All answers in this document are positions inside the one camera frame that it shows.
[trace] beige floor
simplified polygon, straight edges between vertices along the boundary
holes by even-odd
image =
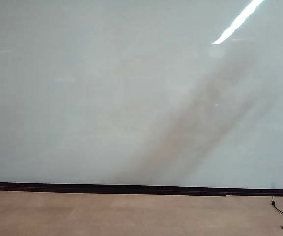
[[[0,236],[283,236],[270,201],[0,191]]]

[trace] black baseboard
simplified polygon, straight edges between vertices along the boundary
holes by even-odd
[[[143,185],[56,184],[0,182],[1,191],[104,193],[104,194],[156,194],[197,196],[283,196],[283,189],[203,188]]]

